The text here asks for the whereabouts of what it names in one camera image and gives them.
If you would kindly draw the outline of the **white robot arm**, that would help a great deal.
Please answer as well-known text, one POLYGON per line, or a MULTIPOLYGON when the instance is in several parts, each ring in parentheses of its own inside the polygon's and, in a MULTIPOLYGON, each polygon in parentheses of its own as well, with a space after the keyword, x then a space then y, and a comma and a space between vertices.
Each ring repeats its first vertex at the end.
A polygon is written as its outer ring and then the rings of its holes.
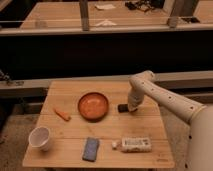
POLYGON ((185 171, 213 171, 213 105, 191 100, 154 83, 146 70, 129 78, 128 110, 135 111, 144 96, 152 98, 190 126, 185 171))

